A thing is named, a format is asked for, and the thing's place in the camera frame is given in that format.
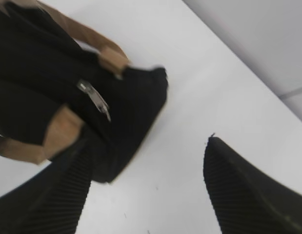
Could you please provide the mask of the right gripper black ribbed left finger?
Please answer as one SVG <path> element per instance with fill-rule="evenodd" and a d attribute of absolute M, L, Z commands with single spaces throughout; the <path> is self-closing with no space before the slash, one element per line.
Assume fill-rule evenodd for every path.
<path fill-rule="evenodd" d="M 92 180 L 86 140 L 0 197 L 0 234 L 73 234 Z"/>

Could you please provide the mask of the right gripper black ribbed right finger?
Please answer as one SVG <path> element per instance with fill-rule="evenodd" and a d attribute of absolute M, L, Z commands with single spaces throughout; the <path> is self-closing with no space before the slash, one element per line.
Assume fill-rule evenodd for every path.
<path fill-rule="evenodd" d="M 210 136 L 203 178 L 223 234 L 302 234 L 302 195 Z"/>

